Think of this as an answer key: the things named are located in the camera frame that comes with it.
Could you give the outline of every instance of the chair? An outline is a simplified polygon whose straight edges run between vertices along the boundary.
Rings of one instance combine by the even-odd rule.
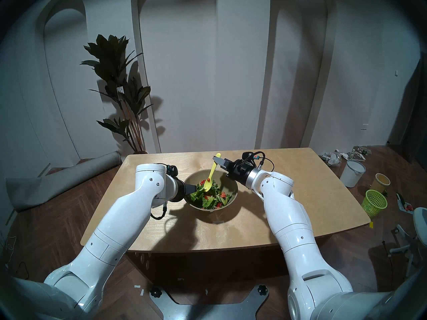
[[[427,209],[425,207],[417,207],[413,213],[414,216],[414,226],[417,235],[415,237],[410,237],[400,225],[396,226],[394,232],[399,233],[409,244],[390,249],[389,257],[392,254],[405,253],[408,258],[408,267],[406,269],[406,277],[409,276],[412,263],[419,263],[423,260],[423,256],[419,249],[419,242],[421,242],[425,247],[427,247]]]

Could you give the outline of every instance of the rolled carpet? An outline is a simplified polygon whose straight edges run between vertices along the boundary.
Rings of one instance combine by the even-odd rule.
[[[14,209],[21,212],[47,202],[120,162],[119,153],[111,152],[40,178],[6,178],[7,194]]]

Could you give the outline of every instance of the white bucket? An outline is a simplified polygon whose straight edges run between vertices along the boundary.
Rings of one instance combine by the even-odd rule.
[[[365,172],[366,168],[360,162],[348,160],[347,165],[345,166],[345,169],[341,174],[341,178],[339,179],[342,181],[344,186],[352,188],[357,184],[360,177]]]

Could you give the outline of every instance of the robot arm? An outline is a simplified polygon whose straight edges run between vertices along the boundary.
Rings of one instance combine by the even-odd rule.
[[[53,271],[45,279],[46,285],[38,284],[37,289],[52,290],[47,292],[51,299],[48,303],[51,301],[59,305],[66,301],[68,305],[74,304],[69,305],[71,307],[58,307],[49,315],[73,319],[93,316],[101,304],[105,282],[147,224],[151,208],[163,204],[165,212],[168,200],[178,202],[186,194],[195,191],[195,186],[178,180],[177,174],[174,166],[137,166],[135,191],[117,199],[70,264]],[[26,286],[34,282],[20,283]]]
[[[289,177],[257,168],[247,152],[234,162],[214,157],[228,177],[245,185],[264,202],[267,221],[283,251],[290,275],[288,304],[291,318],[310,319],[315,307],[331,296],[351,292],[350,282],[327,264],[314,239],[304,206],[294,199]]]

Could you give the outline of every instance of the table leg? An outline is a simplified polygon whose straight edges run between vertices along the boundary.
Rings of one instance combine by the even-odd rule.
[[[126,256],[131,264],[153,284],[155,280],[155,258],[151,252],[126,252]]]

